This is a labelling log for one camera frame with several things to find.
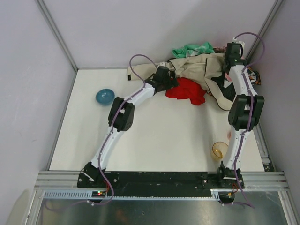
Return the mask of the beige jacket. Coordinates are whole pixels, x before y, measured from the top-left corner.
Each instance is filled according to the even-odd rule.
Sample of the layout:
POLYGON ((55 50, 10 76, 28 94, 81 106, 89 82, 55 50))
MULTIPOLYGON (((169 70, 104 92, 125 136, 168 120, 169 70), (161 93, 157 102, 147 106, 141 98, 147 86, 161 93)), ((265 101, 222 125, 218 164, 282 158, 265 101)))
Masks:
POLYGON ((225 55, 223 53, 201 54, 182 59, 170 59, 166 62, 160 62, 157 65, 153 63, 129 66, 127 69, 128 80, 146 80, 155 73, 158 66, 164 66, 174 71, 177 79, 184 77, 201 85, 202 89, 212 95, 217 105, 225 111, 229 111, 233 101, 227 100, 218 85, 211 80, 213 77, 225 75, 225 55))

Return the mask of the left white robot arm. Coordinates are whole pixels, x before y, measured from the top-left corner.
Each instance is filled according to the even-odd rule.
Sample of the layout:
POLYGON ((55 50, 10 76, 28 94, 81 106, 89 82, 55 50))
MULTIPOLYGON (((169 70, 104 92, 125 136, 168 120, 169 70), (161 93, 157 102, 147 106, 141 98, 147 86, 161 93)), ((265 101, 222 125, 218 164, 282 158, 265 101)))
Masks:
POLYGON ((108 130, 101 147, 95 156, 80 172, 77 182, 79 188, 99 187, 108 181, 104 171, 117 141, 133 125, 135 107, 158 92, 178 87, 174 71, 164 66, 158 66, 155 73, 143 81, 142 87, 129 97, 116 97, 108 115, 108 130))

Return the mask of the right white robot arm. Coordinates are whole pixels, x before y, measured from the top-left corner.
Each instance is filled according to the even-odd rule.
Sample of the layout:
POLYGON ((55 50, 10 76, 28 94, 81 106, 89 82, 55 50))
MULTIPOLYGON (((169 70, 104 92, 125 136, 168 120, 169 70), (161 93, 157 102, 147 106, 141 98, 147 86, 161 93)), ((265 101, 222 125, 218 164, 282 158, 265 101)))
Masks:
POLYGON ((242 185, 240 174, 241 155, 246 140, 258 124, 264 105, 264 97, 257 95, 248 76, 248 67, 242 59, 242 44, 231 42, 225 52, 225 68, 232 80, 236 97, 228 114, 231 137, 226 156, 217 170, 218 185, 232 188, 242 185))

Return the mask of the pink patterned cloth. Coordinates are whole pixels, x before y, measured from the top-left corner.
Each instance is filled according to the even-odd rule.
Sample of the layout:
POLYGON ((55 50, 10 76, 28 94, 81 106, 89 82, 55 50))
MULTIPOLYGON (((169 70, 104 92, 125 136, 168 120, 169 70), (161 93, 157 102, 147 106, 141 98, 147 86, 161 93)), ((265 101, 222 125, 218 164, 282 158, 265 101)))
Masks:
MULTIPOLYGON (((226 52, 226 47, 223 46, 223 47, 213 47, 213 50, 215 53, 223 53, 225 54, 226 52)), ((225 72, 225 80, 227 82, 232 82, 231 78, 229 77, 229 75, 225 72)))

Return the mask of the red cloth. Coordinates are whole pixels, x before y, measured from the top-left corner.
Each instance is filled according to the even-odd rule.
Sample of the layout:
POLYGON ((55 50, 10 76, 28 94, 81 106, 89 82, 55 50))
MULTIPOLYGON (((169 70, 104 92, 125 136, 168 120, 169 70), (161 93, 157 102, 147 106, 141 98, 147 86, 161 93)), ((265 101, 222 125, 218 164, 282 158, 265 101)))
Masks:
POLYGON ((189 99, 193 105, 201 105, 206 102, 204 97, 206 91, 202 89, 201 85, 184 77, 178 78, 177 81, 178 87, 167 90, 166 97, 177 100, 189 99))

